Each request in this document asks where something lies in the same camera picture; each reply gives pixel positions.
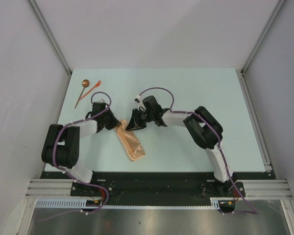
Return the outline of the orange cloth napkin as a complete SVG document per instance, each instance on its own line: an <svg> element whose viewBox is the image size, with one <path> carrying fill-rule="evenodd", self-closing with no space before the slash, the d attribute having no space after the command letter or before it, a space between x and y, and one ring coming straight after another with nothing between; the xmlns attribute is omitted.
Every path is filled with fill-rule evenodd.
<svg viewBox="0 0 294 235"><path fill-rule="evenodd" d="M134 132L128 132L125 130L128 122L123 119L120 122L121 125L117 128L118 138L121 141L129 159L134 162L143 157L146 153Z"/></svg>

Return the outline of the copper spoon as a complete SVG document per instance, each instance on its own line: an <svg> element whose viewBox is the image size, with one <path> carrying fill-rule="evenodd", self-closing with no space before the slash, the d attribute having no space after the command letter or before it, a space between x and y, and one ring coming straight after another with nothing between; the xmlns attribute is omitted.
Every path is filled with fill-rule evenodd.
<svg viewBox="0 0 294 235"><path fill-rule="evenodd" d="M78 106L79 101L80 101L80 99L81 99L81 97L82 97L82 95L83 95L83 93L84 93L84 90L85 90L87 87L89 87L89 85L90 85L90 82L89 82L88 79L84 79L84 80L82 81L82 90L81 90L81 93L80 93L80 95L79 95L79 97L78 97L78 99L77 99L77 101L76 101L76 104L75 104L74 108L76 108L76 107Z"/></svg>

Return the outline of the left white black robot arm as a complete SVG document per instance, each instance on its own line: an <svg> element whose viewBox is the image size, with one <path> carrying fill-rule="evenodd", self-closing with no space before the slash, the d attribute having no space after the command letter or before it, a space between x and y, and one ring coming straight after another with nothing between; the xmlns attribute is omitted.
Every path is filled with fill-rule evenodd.
<svg viewBox="0 0 294 235"><path fill-rule="evenodd" d="M60 168L74 180L83 182L82 191L92 196L98 191L98 183L92 180L93 171L79 158L80 140L97 134L104 128L112 130L120 125L121 122L116 119L105 101L94 102L92 111L81 122L66 128L61 124L49 126L41 153L42 161Z"/></svg>

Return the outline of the orange plastic fork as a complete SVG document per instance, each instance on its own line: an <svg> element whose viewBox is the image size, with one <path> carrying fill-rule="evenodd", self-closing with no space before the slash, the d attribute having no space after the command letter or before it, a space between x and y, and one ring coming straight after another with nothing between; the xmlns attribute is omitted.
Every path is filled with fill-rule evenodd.
<svg viewBox="0 0 294 235"><path fill-rule="evenodd" d="M90 92L92 92L95 88L99 87L101 85L101 80L99 80L87 93L85 93L80 99L83 99L86 97Z"/></svg>

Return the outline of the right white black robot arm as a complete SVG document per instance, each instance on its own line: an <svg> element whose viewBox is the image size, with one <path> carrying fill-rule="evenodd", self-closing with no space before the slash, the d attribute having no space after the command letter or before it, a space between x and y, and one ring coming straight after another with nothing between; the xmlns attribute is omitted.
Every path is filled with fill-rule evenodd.
<svg viewBox="0 0 294 235"><path fill-rule="evenodd" d="M193 111L173 111L171 107L162 108L152 95L135 101L138 102L138 107L132 110L127 132L144 129L149 122L154 122L159 127L185 127L195 144L208 155L217 193L228 196L233 192L233 171L222 147L223 128L205 107L199 106Z"/></svg>

